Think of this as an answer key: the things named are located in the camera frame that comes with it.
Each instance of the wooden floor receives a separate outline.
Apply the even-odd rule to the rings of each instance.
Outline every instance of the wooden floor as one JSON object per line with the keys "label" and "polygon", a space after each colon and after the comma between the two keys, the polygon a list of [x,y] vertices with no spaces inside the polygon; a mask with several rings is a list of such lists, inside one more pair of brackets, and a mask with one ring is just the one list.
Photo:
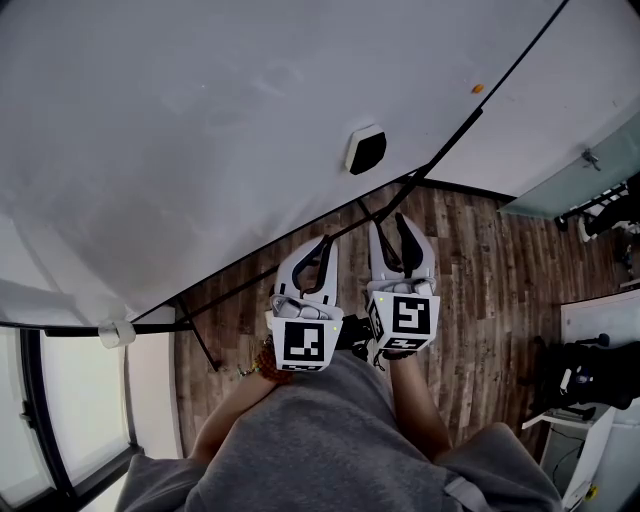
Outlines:
{"label": "wooden floor", "polygon": [[[363,199],[370,211],[383,207],[399,189],[389,185]],[[425,378],[449,425],[455,444],[483,426],[503,421],[531,453],[540,427],[520,432],[532,399],[518,377],[533,373],[532,339],[560,337],[560,304],[601,297],[618,289],[614,237],[580,242],[575,222],[560,233],[553,222],[502,215],[494,200],[419,187],[399,210],[429,237],[437,256],[437,294],[442,298],[438,336],[420,352]],[[279,263],[296,246],[322,233],[335,233],[364,217],[350,204],[259,251],[185,293],[193,311]],[[393,222],[385,231],[394,247]],[[338,305],[364,316],[362,290],[370,280],[367,224],[342,236]],[[196,318],[215,358],[209,368],[192,333],[176,335],[176,386],[185,453],[208,414],[238,380],[236,367],[250,365],[267,335],[263,312],[275,275]]]}

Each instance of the gray shirt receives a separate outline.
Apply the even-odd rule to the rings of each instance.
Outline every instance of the gray shirt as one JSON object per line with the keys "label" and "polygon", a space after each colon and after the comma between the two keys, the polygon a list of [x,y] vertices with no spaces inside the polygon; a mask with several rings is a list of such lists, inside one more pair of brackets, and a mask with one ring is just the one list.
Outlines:
{"label": "gray shirt", "polygon": [[377,370],[336,352],[325,371],[297,374],[243,414],[208,467],[136,456],[117,510],[460,511],[465,500],[450,492],[460,481],[473,484],[482,510],[561,510],[504,425],[438,463],[399,432]]}

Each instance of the gray sleeve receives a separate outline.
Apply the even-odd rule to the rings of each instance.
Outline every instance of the gray sleeve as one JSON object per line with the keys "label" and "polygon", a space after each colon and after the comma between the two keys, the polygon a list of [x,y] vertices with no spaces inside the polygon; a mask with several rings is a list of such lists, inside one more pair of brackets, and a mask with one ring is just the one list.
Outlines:
{"label": "gray sleeve", "polygon": [[475,484],[493,510],[562,510],[549,477],[503,423],[481,430],[437,460],[437,464]]}
{"label": "gray sleeve", "polygon": [[202,478],[207,467],[190,459],[131,459],[116,512],[175,511]]}

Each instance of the window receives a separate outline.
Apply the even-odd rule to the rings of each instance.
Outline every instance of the window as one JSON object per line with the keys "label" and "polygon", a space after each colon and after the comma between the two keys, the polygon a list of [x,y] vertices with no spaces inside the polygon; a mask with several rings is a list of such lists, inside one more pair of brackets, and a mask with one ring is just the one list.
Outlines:
{"label": "window", "polygon": [[0,328],[0,510],[113,509],[131,457],[124,354]]}
{"label": "window", "polygon": [[23,412],[24,390],[16,332],[0,327],[0,494],[18,506],[51,486],[42,453]]}
{"label": "window", "polygon": [[123,360],[100,338],[42,336],[49,414],[71,483],[77,485],[129,446]]}

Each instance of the bracelet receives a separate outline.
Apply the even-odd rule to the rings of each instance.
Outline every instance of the bracelet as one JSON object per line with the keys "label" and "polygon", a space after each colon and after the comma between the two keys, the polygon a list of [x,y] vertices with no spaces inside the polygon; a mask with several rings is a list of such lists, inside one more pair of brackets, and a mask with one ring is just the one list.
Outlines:
{"label": "bracelet", "polygon": [[243,372],[238,366],[238,374],[241,377],[250,373],[259,373],[263,378],[276,384],[289,384],[293,379],[293,372],[278,370],[271,336],[265,340],[262,351],[255,358],[249,370]]}
{"label": "bracelet", "polygon": [[389,352],[388,350],[379,349],[378,353],[373,357],[373,366],[374,368],[379,368],[383,372],[385,371],[384,367],[380,364],[380,355],[384,357],[387,361],[397,361],[398,359],[404,359],[405,357],[412,356],[417,352],[410,350],[403,350],[402,352]]}

